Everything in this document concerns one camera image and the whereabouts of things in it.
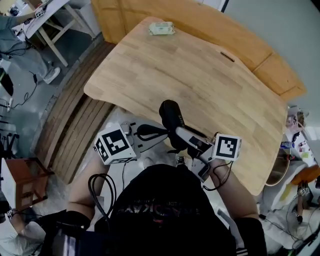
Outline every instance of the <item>white desk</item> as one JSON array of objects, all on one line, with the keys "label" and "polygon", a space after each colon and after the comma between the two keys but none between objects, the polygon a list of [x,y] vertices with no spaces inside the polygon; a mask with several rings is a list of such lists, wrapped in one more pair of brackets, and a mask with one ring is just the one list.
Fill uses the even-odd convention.
[{"label": "white desk", "polygon": [[[55,53],[55,55],[59,58],[59,60],[63,63],[64,66],[68,66],[67,61],[65,58],[61,55],[61,53],[58,51],[58,49],[55,46],[55,42],[68,30],[70,29],[76,22],[78,22],[83,29],[92,37],[95,38],[94,33],[91,31],[91,29],[87,26],[87,24],[79,17],[79,15],[73,10],[70,5],[68,4],[70,0],[52,0],[46,8],[46,12],[43,16],[39,18],[35,18],[30,21],[28,25],[25,25],[23,27],[23,31],[27,38],[31,38],[37,31],[40,33],[40,35],[43,37],[43,39],[46,41],[46,43],[49,45],[49,47],[52,49],[52,51]],[[54,15],[60,8],[64,7],[73,17],[73,20],[67,24],[65,27],[61,27],[58,25],[55,25],[48,21],[48,19]],[[60,32],[51,40],[45,30],[42,28],[42,25],[46,23],[58,30]]]}]

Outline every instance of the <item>black t-shirt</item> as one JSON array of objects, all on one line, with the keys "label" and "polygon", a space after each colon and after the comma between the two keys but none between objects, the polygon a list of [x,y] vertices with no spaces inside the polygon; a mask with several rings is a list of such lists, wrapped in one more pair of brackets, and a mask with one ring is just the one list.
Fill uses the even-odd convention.
[{"label": "black t-shirt", "polygon": [[[90,224],[80,213],[66,214],[73,223],[79,219],[81,225]],[[236,252],[235,238],[215,215],[193,173],[158,164],[145,169],[119,195],[109,223],[117,238],[116,250],[122,253],[267,255],[261,223],[254,218],[234,221],[244,241],[244,254]],[[105,224],[100,219],[95,232],[106,232]]]}]

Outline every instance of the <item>gray wall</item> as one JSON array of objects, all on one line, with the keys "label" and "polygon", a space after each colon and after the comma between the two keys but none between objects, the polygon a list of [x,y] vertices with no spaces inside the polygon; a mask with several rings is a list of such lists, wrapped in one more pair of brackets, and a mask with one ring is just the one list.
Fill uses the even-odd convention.
[{"label": "gray wall", "polygon": [[225,14],[264,39],[298,74],[307,94],[291,102],[320,127],[320,12],[310,0],[230,0]]}]

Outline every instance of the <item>orange cloth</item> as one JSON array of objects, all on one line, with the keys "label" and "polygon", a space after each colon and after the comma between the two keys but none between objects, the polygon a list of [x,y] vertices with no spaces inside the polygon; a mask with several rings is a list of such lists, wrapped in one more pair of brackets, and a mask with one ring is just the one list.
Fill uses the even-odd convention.
[{"label": "orange cloth", "polygon": [[314,181],[316,178],[318,178],[318,176],[320,176],[320,167],[318,165],[306,167],[302,171],[300,171],[296,176],[294,176],[291,183],[297,186],[302,181],[310,183]]}]

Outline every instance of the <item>sneaker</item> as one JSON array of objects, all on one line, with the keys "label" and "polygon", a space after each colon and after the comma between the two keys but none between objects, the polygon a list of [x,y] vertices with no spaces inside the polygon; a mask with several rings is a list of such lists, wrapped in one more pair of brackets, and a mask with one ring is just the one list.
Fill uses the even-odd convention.
[{"label": "sneaker", "polygon": [[180,165],[186,165],[187,158],[183,155],[176,155],[176,167]]},{"label": "sneaker", "polygon": [[155,165],[155,162],[150,157],[146,157],[143,160],[143,168],[144,169],[147,169],[148,167],[154,166],[154,165]]},{"label": "sneaker", "polygon": [[43,81],[46,84],[50,84],[53,80],[55,80],[55,78],[60,74],[61,68],[60,67],[56,67],[53,68],[43,79]]}]

